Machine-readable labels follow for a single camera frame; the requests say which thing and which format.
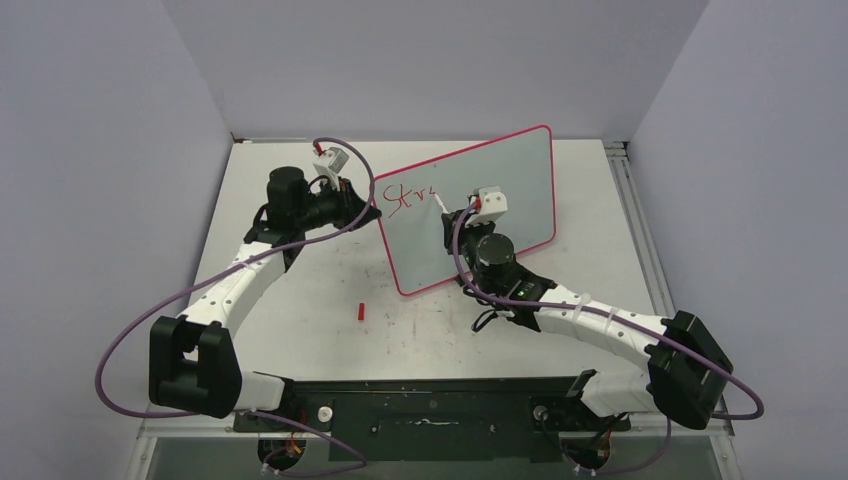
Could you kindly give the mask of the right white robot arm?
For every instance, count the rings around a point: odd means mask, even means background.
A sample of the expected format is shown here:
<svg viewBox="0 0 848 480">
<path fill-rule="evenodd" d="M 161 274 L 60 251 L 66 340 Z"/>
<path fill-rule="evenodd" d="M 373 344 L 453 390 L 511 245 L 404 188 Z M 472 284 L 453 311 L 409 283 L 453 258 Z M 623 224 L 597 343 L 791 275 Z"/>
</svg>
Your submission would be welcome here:
<svg viewBox="0 0 848 480">
<path fill-rule="evenodd" d="M 539 333 L 573 338 L 635 366 L 626 374 L 593 370 L 565 402 L 569 421 L 590 428 L 603 417 L 659 412 L 693 430 L 717 417 L 732 363 L 702 320 L 679 310 L 672 317 L 626 311 L 539 276 L 515 258 L 511 240 L 493 223 L 474 225 L 444 213 L 444 244 L 469 271 L 457 281 L 510 322 Z"/>
</svg>

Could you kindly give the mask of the pink framed whiteboard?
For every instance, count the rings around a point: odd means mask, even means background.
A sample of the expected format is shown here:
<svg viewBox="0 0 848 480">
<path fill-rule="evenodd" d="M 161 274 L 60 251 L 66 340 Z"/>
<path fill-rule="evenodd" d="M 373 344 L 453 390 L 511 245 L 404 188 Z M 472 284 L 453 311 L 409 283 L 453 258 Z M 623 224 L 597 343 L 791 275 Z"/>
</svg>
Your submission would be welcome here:
<svg viewBox="0 0 848 480">
<path fill-rule="evenodd" d="M 374 202 L 403 296 L 456 276 L 445 213 L 470 208 L 467 225 L 494 227 L 518 253 L 545 245 L 557 233 L 552 131 L 530 127 L 381 174 Z"/>
</svg>

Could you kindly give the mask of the white red marker pen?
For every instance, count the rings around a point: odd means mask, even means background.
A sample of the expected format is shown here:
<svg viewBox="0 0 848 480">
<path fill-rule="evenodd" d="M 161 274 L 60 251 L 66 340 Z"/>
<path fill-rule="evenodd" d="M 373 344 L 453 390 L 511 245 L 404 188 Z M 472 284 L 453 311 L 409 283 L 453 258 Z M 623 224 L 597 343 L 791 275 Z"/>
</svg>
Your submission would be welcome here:
<svg viewBox="0 0 848 480">
<path fill-rule="evenodd" d="M 434 200 L 436 201 L 436 203 L 437 203 L 438 207 L 440 208 L 441 212 L 442 212 L 443 214 L 450 214 L 450 211 L 448 210 L 448 208 L 447 208 L 447 207 L 446 207 L 446 205 L 444 204 L 444 202 L 443 202 L 443 200 L 441 199 L 441 197 L 440 197 L 438 194 L 436 194 L 436 193 L 432 194 L 432 196 L 433 196 Z"/>
</svg>

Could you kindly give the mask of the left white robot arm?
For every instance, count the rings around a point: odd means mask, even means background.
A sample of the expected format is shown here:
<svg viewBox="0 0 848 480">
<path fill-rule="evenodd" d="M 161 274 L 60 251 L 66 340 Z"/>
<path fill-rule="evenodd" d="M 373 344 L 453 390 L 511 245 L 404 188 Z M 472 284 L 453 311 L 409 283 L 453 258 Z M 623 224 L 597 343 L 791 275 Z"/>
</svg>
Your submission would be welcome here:
<svg viewBox="0 0 848 480">
<path fill-rule="evenodd" d="M 324 174 L 317 180 L 320 189 L 313 192 L 301 169 L 273 170 L 267 201 L 232 262 L 233 272 L 213 281 L 177 317 L 161 316 L 151 326 L 153 404 L 214 418 L 257 409 L 276 431 L 295 423 L 298 403 L 284 394 L 284 379 L 242 369 L 233 339 L 265 291 L 293 265 L 308 232 L 327 225 L 351 231 L 380 218 L 349 179 Z"/>
</svg>

